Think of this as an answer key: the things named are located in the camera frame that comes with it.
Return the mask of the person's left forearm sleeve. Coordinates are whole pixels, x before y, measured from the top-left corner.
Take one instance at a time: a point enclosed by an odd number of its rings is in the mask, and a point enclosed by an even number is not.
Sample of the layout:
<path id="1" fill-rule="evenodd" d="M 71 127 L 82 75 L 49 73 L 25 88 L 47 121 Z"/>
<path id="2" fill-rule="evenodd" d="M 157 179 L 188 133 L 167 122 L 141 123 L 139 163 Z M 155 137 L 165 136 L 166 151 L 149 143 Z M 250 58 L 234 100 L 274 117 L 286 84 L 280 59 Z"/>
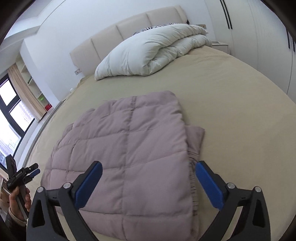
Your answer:
<path id="1" fill-rule="evenodd" d="M 5 221 L 6 226 L 12 232 L 12 235 L 16 240 L 26 241 L 27 235 L 27 221 L 17 218 L 11 211 L 11 208 L 8 210 Z"/>

